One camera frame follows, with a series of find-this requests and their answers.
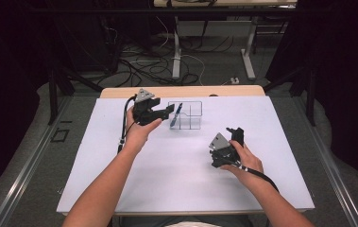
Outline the metal floor rail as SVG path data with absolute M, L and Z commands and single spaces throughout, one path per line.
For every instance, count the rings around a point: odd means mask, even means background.
M 71 96 L 60 98 L 56 120 L 51 124 L 48 124 L 50 104 L 45 99 L 40 101 L 22 142 L 0 177 L 0 227 L 5 227 L 8 223 L 47 149 L 51 135 L 56 131 L 57 121 L 69 107 L 71 100 Z
M 306 107 L 303 104 L 302 98 L 294 97 L 293 102 L 295 103 L 303 122 L 306 124 L 306 128 L 309 130 L 315 141 L 320 163 L 323 165 L 326 175 L 332 185 L 334 194 L 342 207 L 343 213 L 347 217 L 350 227 L 358 227 L 358 209 L 356 208 L 355 203 L 350 196 L 349 190 L 340 176 L 340 171 L 329 148 L 324 144 L 316 127 L 312 126 L 310 120 L 307 118 Z

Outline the white table sheet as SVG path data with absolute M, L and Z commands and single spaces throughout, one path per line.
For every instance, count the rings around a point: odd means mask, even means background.
M 160 106 L 202 102 L 198 130 L 171 130 L 169 123 L 151 132 L 134 161 L 115 210 L 116 215 L 262 212 L 254 196 L 226 170 L 214 168 L 209 144 L 226 128 L 242 128 L 248 148 L 267 175 L 300 211 L 314 209 L 276 110 L 268 96 L 166 97 Z M 99 98 L 79 146 L 57 212 L 67 213 L 83 190 L 110 163 L 121 137 L 126 98 Z

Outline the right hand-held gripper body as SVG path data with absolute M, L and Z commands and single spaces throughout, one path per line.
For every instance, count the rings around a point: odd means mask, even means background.
M 220 132 L 209 144 L 209 149 L 213 159 L 213 167 L 221 167 L 224 165 L 240 165 L 240 157 L 236 149 Z

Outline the person's right hand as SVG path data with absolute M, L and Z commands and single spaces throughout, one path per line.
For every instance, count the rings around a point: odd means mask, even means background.
M 236 149 L 242 166 L 250 167 L 261 172 L 264 171 L 262 161 L 256 157 L 246 145 L 240 145 L 234 140 L 230 140 L 230 144 Z M 221 169 L 231 172 L 248 189 L 251 189 L 262 180 L 258 176 L 247 173 L 236 166 L 224 165 L 221 166 Z

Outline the person's left hand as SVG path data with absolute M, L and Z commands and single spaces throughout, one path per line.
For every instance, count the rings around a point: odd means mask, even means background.
M 148 135 L 160 126 L 162 120 L 158 118 L 145 126 L 141 126 L 136 123 L 132 110 L 133 108 L 129 108 L 127 111 L 126 143 L 124 144 L 124 150 L 138 153 L 145 145 Z

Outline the light wooden desk top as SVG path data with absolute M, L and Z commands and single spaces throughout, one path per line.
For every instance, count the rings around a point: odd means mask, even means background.
M 155 7 L 206 7 L 214 1 L 213 7 L 250 7 L 295 5 L 298 0 L 153 0 Z

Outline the wooden table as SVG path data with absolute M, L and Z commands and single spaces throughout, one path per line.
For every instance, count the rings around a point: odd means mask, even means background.
M 118 216 L 256 213 L 254 196 L 228 171 L 211 165 L 209 144 L 226 128 L 242 128 L 245 142 L 264 164 L 282 196 L 299 211 L 314 203 L 271 99 L 261 87 L 153 87 L 169 101 L 201 101 L 200 130 L 171 130 L 168 122 L 151 132 L 135 159 L 116 208 Z

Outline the black stand leg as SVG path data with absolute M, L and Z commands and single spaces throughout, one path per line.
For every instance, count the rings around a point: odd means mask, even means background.
M 55 81 L 55 73 L 52 67 L 47 69 L 48 73 L 48 88 L 49 88 L 49 104 L 50 104 L 50 117 L 49 125 L 52 125 L 58 116 L 58 96 L 57 96 L 57 83 Z
M 306 99 L 306 116 L 312 126 L 315 126 L 315 70 L 310 71 L 308 77 L 308 89 L 307 89 L 307 99 Z

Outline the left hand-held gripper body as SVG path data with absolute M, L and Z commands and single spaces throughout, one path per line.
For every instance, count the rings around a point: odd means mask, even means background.
M 133 118 L 140 125 L 147 125 L 160 118 L 165 119 L 164 110 L 153 111 L 152 108 L 159 105 L 161 99 L 141 88 L 134 100 Z

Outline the clear plastic desk organizer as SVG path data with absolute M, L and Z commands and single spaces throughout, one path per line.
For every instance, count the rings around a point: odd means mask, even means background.
M 183 103 L 179 118 L 173 128 L 170 123 L 180 103 Z M 175 110 L 169 114 L 169 128 L 171 130 L 200 130 L 201 118 L 203 115 L 203 105 L 201 101 L 169 101 L 169 105 L 174 104 Z

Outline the black horizontal frame bar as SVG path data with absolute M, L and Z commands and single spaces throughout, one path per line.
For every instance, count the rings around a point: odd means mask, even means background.
M 222 9 L 222 8 L 182 8 L 182 9 L 29 9 L 37 14 L 110 14 L 110 15 L 290 15 L 296 9 Z

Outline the blue ballpoint pen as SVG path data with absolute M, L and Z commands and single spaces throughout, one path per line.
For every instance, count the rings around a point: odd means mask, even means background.
M 180 114 L 180 111 L 182 109 L 182 105 L 183 105 L 183 103 L 179 104 L 179 106 L 178 106 L 178 108 L 177 108 L 177 110 L 175 112 L 175 115 L 174 115 L 174 117 L 173 117 L 173 119 L 172 119 L 172 121 L 170 123 L 170 128 L 173 128 L 175 126 L 175 124 L 177 122 L 177 119 L 179 118 L 179 114 Z

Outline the white desk leg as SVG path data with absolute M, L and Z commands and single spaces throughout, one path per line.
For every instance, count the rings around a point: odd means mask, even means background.
M 174 28 L 174 45 L 175 45 L 175 53 L 173 57 L 172 79 L 179 79 L 181 50 L 179 46 L 178 29 L 176 27 Z
M 250 58 L 256 28 L 257 28 L 257 19 L 255 17 L 252 17 L 249 20 L 249 29 L 248 29 L 248 33 L 247 33 L 247 45 L 244 49 L 241 50 L 243 64 L 245 66 L 247 78 L 249 80 L 256 79 L 254 69 L 252 66 L 252 62 L 251 62 L 251 58 Z

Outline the person's grey clothing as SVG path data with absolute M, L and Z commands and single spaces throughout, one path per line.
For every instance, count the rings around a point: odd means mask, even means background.
M 118 223 L 119 227 L 168 227 L 177 224 L 196 227 L 253 227 L 247 215 L 125 217 L 120 218 Z

